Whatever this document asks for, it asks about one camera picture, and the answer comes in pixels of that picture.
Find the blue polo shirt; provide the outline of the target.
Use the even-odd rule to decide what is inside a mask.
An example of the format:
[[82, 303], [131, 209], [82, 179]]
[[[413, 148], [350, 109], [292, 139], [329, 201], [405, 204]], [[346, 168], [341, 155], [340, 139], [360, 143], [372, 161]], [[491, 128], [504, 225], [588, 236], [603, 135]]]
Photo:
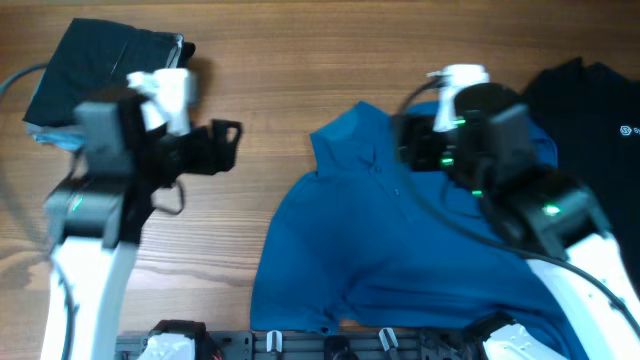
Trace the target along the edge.
[[253, 286], [257, 331], [333, 333], [366, 326], [463, 328], [505, 312], [571, 359], [585, 351], [526, 262], [478, 242], [491, 231], [475, 198], [416, 173], [425, 212], [400, 181], [389, 116], [361, 102], [311, 137], [316, 167], [288, 192], [267, 232]]

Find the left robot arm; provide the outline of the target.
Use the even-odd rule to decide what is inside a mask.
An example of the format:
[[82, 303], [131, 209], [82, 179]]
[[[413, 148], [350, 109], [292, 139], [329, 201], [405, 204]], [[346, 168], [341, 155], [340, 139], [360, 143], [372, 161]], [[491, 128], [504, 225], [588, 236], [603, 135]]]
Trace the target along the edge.
[[84, 102], [74, 116], [85, 135], [85, 173], [68, 174], [45, 202], [51, 240], [50, 298], [43, 359], [110, 359], [122, 302], [145, 222], [160, 188], [185, 191], [183, 174], [231, 170], [241, 123], [192, 127], [166, 112], [148, 125], [139, 96]]

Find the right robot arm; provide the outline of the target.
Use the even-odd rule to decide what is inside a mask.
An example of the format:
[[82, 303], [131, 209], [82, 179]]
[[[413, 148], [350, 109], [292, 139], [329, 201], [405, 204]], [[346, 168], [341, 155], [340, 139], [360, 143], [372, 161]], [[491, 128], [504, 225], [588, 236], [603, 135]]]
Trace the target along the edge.
[[583, 182], [540, 162], [528, 118], [503, 85], [436, 79], [393, 115], [395, 156], [413, 171], [441, 170], [472, 193], [495, 239], [418, 202], [455, 232], [525, 260], [590, 358], [630, 359], [639, 353], [639, 299], [611, 224]]

